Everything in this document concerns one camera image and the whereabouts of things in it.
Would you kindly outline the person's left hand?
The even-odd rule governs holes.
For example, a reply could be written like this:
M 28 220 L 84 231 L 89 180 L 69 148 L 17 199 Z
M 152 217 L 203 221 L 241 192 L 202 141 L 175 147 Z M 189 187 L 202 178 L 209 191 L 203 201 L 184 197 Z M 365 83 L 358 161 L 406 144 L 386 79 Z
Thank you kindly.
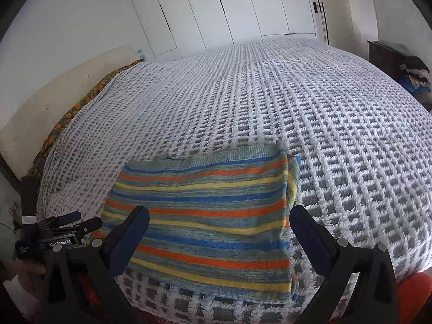
M 43 293 L 43 280 L 47 271 L 45 265 L 28 260 L 14 260 L 7 264 L 7 278 L 15 276 L 21 287 L 30 295 L 39 298 Z

